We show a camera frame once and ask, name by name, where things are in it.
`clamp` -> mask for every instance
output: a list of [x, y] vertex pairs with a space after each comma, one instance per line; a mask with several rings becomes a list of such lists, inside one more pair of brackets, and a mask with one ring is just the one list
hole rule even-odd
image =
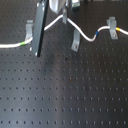
[[118, 36], [116, 33], [117, 21], [115, 17], [109, 17], [109, 19], [107, 20], [107, 24], [110, 27], [109, 31], [110, 31], [111, 38], [113, 40], [117, 40], [118, 39]]

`white cable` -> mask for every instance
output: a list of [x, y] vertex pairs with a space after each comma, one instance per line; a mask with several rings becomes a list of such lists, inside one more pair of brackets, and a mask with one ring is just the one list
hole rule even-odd
[[20, 43], [17, 44], [0, 44], [0, 48], [15, 48], [15, 47], [19, 47]]
[[53, 26], [59, 19], [63, 18], [63, 15], [58, 16], [54, 21], [52, 21], [48, 26], [44, 28], [44, 31], [49, 29], [51, 26]]
[[124, 34], [128, 35], [128, 32], [127, 32], [127, 31], [125, 31], [125, 30], [123, 30], [123, 29], [120, 29], [120, 32], [122, 32], [122, 33], [124, 33]]
[[[33, 39], [33, 37], [31, 37], [30, 39], [26, 40], [25, 42], [21, 42], [23, 43], [23, 45], [28, 44], [29, 42], [31, 42]], [[17, 43], [17, 44], [0, 44], [0, 48], [16, 48], [21, 46], [21, 43]]]
[[[72, 20], [70, 20], [69, 18], [67, 18], [67, 20], [68, 20], [68, 22], [69, 22], [70, 24], [72, 24], [72, 25], [80, 32], [80, 34], [81, 34], [86, 40], [88, 40], [89, 42], [93, 42], [93, 41], [96, 39], [96, 35], [94, 35], [94, 37], [93, 37], [92, 39], [91, 39], [91, 38], [88, 38], [88, 37], [82, 32], [82, 30], [81, 30]], [[109, 26], [103, 26], [103, 27], [101, 27], [101, 28], [98, 29], [98, 32], [101, 31], [101, 30], [104, 30], [104, 29], [110, 29], [110, 27], [109, 27]]]
[[28, 40], [25, 41], [25, 44], [30, 43], [33, 40], [33, 37], [29, 38]]

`screw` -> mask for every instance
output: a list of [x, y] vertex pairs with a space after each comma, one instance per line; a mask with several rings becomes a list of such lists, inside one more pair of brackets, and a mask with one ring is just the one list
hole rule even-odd
[[114, 35], [114, 37], [116, 37], [116, 34], [115, 33], [113, 35]]
[[37, 52], [35, 53], [35, 56], [37, 56]]
[[74, 45], [74, 48], [76, 49], [77, 48], [77, 45]]
[[30, 47], [30, 52], [32, 51], [32, 47]]
[[39, 3], [37, 3], [37, 7], [39, 6]]

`black metal bracket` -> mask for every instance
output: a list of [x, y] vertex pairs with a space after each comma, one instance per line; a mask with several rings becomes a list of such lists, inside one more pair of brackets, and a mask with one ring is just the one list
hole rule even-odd
[[41, 54], [48, 5], [49, 0], [43, 0], [37, 4], [34, 35], [32, 47], [30, 48], [30, 51], [32, 51], [37, 57], [40, 57]]

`black perforated table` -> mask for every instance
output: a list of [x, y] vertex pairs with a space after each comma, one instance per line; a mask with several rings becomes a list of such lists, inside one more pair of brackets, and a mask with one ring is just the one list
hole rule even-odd
[[[0, 0], [0, 44], [24, 41], [36, 3]], [[110, 16], [128, 31], [127, 2], [81, 2], [68, 14], [89, 37]], [[56, 17], [49, 9], [46, 24]], [[45, 32], [40, 58], [31, 44], [0, 49], [0, 128], [128, 128], [128, 36], [112, 40], [104, 30], [93, 43], [81, 38], [76, 53], [73, 31], [58, 21]]]

